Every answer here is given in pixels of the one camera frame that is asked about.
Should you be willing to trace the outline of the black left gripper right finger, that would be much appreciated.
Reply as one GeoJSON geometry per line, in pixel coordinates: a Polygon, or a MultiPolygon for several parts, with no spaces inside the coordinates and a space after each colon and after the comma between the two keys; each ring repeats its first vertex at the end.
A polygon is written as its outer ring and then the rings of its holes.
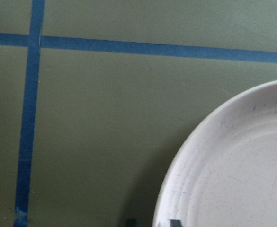
{"type": "Polygon", "coordinates": [[[183,227],[182,223],[179,219],[171,219],[170,220],[170,227],[183,227]]]}

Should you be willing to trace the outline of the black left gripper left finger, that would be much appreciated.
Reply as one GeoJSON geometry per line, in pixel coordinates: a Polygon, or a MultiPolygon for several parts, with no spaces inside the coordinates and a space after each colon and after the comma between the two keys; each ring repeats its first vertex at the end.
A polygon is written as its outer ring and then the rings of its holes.
{"type": "Polygon", "coordinates": [[[125,222],[125,227],[137,227],[137,219],[130,218],[125,222]]]}

